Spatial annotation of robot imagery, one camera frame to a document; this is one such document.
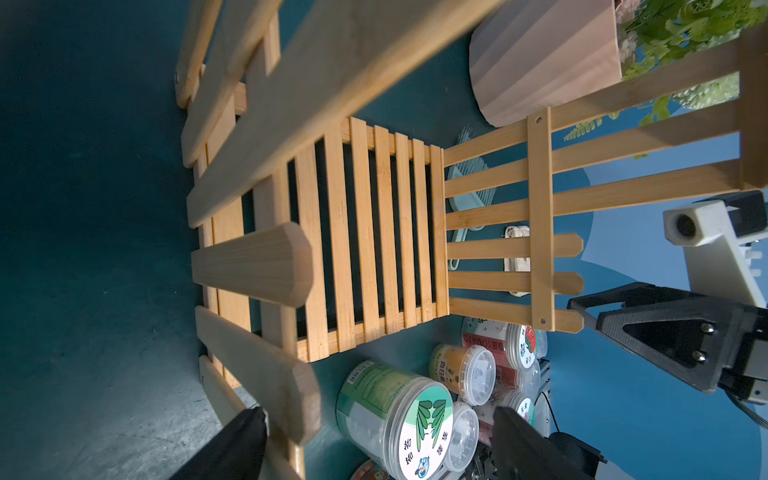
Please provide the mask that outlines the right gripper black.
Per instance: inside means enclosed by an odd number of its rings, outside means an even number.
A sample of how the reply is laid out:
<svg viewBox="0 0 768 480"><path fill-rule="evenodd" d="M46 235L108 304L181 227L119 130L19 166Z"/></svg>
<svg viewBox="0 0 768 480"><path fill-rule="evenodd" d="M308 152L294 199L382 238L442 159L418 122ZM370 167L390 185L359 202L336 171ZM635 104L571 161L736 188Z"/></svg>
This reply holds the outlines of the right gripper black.
<svg viewBox="0 0 768 480"><path fill-rule="evenodd" d="M767 404L767 310L635 282L574 297L584 324L703 393Z"/></svg>

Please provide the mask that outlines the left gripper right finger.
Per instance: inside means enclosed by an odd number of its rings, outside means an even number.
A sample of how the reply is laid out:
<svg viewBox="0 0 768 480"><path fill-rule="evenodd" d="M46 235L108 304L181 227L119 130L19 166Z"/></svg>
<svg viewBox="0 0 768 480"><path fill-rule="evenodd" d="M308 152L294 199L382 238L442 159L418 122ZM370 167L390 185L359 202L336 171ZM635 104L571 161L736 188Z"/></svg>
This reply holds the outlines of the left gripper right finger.
<svg viewBox="0 0 768 480"><path fill-rule="evenodd" d="M543 437L510 408L497 407L493 420L498 479L595 479L606 464L598 449L563 432Z"/></svg>

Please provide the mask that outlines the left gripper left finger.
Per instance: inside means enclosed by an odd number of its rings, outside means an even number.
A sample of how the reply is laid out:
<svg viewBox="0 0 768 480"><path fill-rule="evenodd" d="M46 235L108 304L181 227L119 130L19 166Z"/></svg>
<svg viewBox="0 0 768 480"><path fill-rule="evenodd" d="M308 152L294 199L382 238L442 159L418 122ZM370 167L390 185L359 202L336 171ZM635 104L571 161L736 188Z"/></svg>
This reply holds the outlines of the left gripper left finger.
<svg viewBox="0 0 768 480"><path fill-rule="evenodd" d="M267 444L267 424L261 407L235 416L171 480L259 478Z"/></svg>

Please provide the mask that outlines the bamboo two-tier shelf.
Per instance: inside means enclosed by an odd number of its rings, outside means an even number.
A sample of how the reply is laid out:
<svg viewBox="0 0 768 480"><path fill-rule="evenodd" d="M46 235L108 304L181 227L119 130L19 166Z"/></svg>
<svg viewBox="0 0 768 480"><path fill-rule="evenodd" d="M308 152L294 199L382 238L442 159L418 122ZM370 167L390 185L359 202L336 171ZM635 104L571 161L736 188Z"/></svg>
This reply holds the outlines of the bamboo two-tier shelf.
<svg viewBox="0 0 768 480"><path fill-rule="evenodd" d="M192 254L195 283L280 310L269 341L214 311L196 311L202 363L223 393L233 376L265 412L263 465L283 479L319 432L312 362L452 312L575 333L582 317L554 306L554 261L569 241L556 217L666 200L762 189L761 159L730 134L562 170L557 150L636 128L629 107L582 136L570 101L449 149L358 120L356 112L500 8L497 1L318 1L285 50L277 1L195 1L175 72L185 166L197 172L188 223L213 229L220 213L270 182L288 205L296 176L299 218L215 239ZM489 169L454 180L448 169L482 157ZM496 188L489 206L452 211L451 197ZM451 230L530 220L517 245L532 260L527 306L453 298Z"/></svg>

